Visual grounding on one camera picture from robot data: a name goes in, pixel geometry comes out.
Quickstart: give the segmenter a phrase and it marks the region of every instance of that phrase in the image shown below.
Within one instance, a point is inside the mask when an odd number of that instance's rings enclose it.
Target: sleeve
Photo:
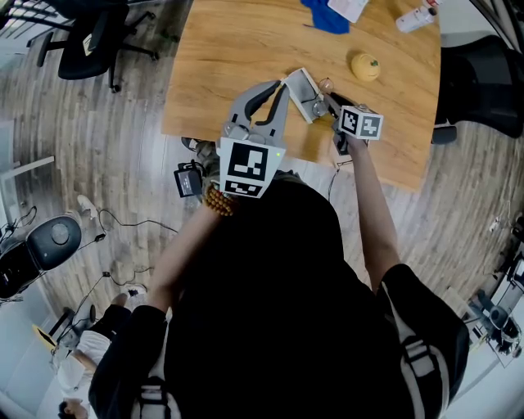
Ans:
[[[142,383],[155,365],[164,343],[165,314],[137,307],[98,364],[89,402],[98,419],[129,419]]]
[[[406,265],[391,268],[382,284],[396,311],[413,331],[442,352],[449,369],[449,400],[459,390],[469,352],[468,329],[454,311],[424,286]],[[386,313],[391,311],[384,287],[377,293]]]

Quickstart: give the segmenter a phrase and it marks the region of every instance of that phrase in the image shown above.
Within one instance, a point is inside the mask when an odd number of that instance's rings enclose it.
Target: white shirt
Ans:
[[[85,331],[76,347],[89,356],[97,365],[100,363],[110,345],[110,340],[95,331]],[[89,386],[93,373],[87,370],[75,357],[68,356],[58,368],[57,379],[64,397],[82,400],[82,406],[88,411],[89,419],[97,419],[89,405]]]

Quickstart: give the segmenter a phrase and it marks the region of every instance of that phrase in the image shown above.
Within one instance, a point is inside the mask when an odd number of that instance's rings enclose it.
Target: person in white shirt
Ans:
[[[57,373],[64,394],[64,401],[58,406],[60,419],[97,418],[88,400],[93,374],[112,339],[131,316],[131,310],[125,308],[128,296],[145,292],[143,286],[131,286],[126,294],[117,295],[100,321],[82,333],[76,349],[61,362]]]

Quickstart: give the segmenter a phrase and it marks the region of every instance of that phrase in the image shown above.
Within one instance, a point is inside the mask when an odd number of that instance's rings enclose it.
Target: person in black shirt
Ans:
[[[99,419],[130,417],[169,308],[165,383],[184,419],[420,417],[383,284],[395,312],[445,356],[449,398],[456,394],[468,332],[401,263],[368,148],[348,142],[372,289],[344,260],[334,209],[305,184],[275,180],[232,217],[203,205],[156,264],[148,305],[97,369],[90,401]]]

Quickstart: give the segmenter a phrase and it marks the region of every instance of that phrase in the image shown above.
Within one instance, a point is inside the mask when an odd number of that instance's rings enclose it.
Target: yellow round object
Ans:
[[[380,63],[369,54],[362,53],[353,57],[351,69],[358,80],[372,82],[380,75]]]

